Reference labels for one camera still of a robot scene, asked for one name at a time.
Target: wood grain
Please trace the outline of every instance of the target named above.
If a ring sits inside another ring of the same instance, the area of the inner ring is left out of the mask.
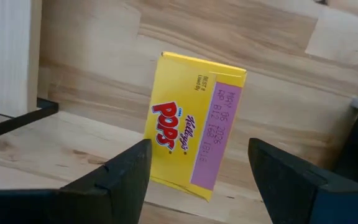
[[[142,138],[161,51],[208,58],[249,71],[213,198],[151,182],[140,222],[270,223],[249,138],[329,167],[357,116],[358,65],[305,53],[324,9],[310,2],[44,1],[40,69],[62,112],[1,136],[0,167],[75,180]]]
[[[0,0],[0,114],[36,109],[41,0]]]

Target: cereal box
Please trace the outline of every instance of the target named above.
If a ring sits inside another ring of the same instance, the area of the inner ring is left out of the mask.
[[[241,68],[162,54],[144,135],[152,180],[211,199],[245,80]]]

